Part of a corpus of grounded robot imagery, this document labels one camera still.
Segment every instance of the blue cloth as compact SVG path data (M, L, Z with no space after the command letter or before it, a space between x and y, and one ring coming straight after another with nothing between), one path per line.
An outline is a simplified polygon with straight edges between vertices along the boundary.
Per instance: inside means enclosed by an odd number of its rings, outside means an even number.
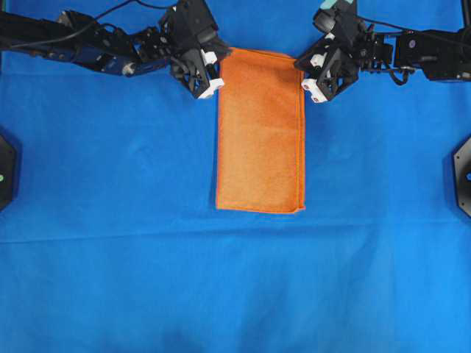
M208 1L233 46L296 56L321 1ZM97 14L113 0L10 1ZM360 14L456 31L460 1L360 0ZM129 32L161 13L107 18ZM306 104L307 210L214 207L215 99L6 54L0 125L21 142L0 213L0 352L469 352L471 220L451 154L471 85L362 74Z

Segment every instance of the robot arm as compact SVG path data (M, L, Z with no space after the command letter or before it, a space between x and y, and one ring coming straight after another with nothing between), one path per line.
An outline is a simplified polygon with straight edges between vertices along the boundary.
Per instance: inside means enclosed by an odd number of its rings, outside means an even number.
M215 64L230 54L218 29L205 0L180 0L159 26L133 35L75 11L64 11L56 22L0 12L0 51L127 77L170 65L172 76L195 98L209 98L224 84Z
M377 21L357 15L356 0L325 1L314 16L314 26L325 36L295 62L308 75L303 88L322 103L356 82L359 71L387 73L398 85L407 83L416 70L431 81L471 81L471 0L462 4L465 27L458 32L393 26L401 31L378 33L374 25L365 24ZM388 38L396 40L395 50L386 43Z

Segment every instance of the wire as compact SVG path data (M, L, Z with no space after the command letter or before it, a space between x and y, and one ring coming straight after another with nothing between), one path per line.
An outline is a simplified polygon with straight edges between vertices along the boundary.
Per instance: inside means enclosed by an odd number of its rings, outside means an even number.
M168 9L171 9L172 7L175 7L177 6L179 3L180 3L181 0L179 0L176 4L173 4L173 5L170 5L170 6L154 6L154 5L151 5L151 4L147 4L141 0L126 0L125 2L122 2L114 7L111 7L109 10L106 10L105 12L101 13L100 15L96 16L92 21L90 21L89 24L85 25L83 28L79 29L78 31L70 34L70 35L66 35L64 37L60 37L60 38L55 38L55 39L49 39L49 40L40 40L38 42L31 42L31 43L22 43L22 44L15 44L13 46L9 46L8 49L18 49L18 48L24 48L26 46L42 46L44 44L52 44L52 43L59 43L59 42L63 42L65 40L70 40L72 38L75 38L75 37L78 37L79 35L81 35L83 32L87 31L88 29L90 29L93 25L95 25L95 23L105 17L106 15L109 15L110 13L116 11L116 10L119 10L121 9L122 7L125 7L129 4L131 4L132 2L136 2L138 3L139 5L143 6L143 7L148 7L150 9L155 9L155 10L168 10Z
M463 9L463 20L466 27L471 25L471 1L461 0L461 7Z
M457 42L456 40L450 40L450 39L447 39L447 38L439 37L438 35L432 35L430 33L425 33L423 31L418 31L418 30L415 30L415 29L401 27L401 26L397 26L395 24L389 24L387 22L371 20L369 18L358 16L355 13L349 13L349 12L343 11L343 10L341 10L341 11L345 14L348 14L348 15L351 15L352 17L357 18L358 20L362 20L362 21L365 21L365 22L370 22L371 24L378 24L380 26L391 27L391 28L399 29L399 30L404 31L404 32L415 33L415 34L421 35L423 37L429 37L429 38L432 38L432 39L435 39L435 40L440 40L442 42L446 42L446 43L449 43L449 44L455 44L457 46L462 46L463 48L471 49L470 45L465 44L465 43L461 43L461 42Z

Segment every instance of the black cable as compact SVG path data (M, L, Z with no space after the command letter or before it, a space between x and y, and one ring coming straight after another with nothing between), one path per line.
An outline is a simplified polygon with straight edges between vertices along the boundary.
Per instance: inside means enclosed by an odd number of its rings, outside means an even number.
M129 4L131 4L132 2L136 2L138 3L139 5L141 6L144 6L144 7L148 7L148 8L151 8L151 9L156 9L156 10L168 10L168 9L171 9L172 7L175 7L177 6L179 3L180 3L180 0L176 3L176 4L173 4L173 5L170 5L170 6L154 6L154 5L150 5L150 4L147 4L141 0L126 0L125 2L122 2L114 7L111 7L109 10L106 10L105 12L101 13L100 15L96 16L89 24L85 25L83 28L79 29L78 31L70 34L70 35L66 35L64 37L61 37L61 38L55 38L55 39L50 39L50 40L40 40L38 42L31 42L31 43L22 43L22 44L15 44L13 46L9 46L8 49L18 49L18 48L24 48L26 46L42 46L44 44L52 44L52 43L59 43L59 42L63 42L65 40L69 40L69 39L72 39L72 38L75 38L75 37L78 37L79 35L81 35L83 32L87 31L88 29L90 29L93 25L95 25L95 23L105 17L106 15L109 15L110 13L116 11L116 10L119 10L121 9L122 7L125 7Z
M417 35L421 35L423 37L429 37L429 38L432 38L432 39L435 39L435 40L440 40L442 42L446 42L446 43L449 43L449 44L454 44L456 46L462 46L464 48L468 48L468 49L471 49L471 46L468 45L468 44L465 44L465 43L460 43L460 42L457 42L455 40L450 40L450 39L447 39L447 38L442 38L442 37L439 37L438 35L432 35L430 33L425 33L423 31L418 31L418 30L415 30L415 29L410 29L410 28L406 28L406 27L401 27L401 26L397 26L395 24L389 24L387 22L382 22L382 21L376 21L376 20L371 20L369 18L365 18L365 17L361 17L361 16L358 16L356 15L355 13L349 13L347 11L342 11L343 13L345 14L348 14L348 15L351 15L352 17L355 17L357 18L358 20L362 20L362 21L365 21L365 22L369 22L371 24L378 24L380 26L386 26L386 27L391 27L391 28L395 28L395 29L399 29L401 31L404 31L404 32L410 32L410 33L415 33Z
M461 7L463 8L463 20L464 26L468 27L471 25L471 1L461 0Z
M398 86L404 86L409 80L409 71L403 71L403 79L398 79L394 69L391 69L389 64L385 64L387 71L389 72L389 76L392 78L394 83Z

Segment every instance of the folded towel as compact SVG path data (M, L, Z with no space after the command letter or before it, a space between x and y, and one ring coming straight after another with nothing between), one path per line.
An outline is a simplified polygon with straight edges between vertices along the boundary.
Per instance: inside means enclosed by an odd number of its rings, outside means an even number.
M293 63L284 54L244 49L222 62L218 209L305 209L305 96Z

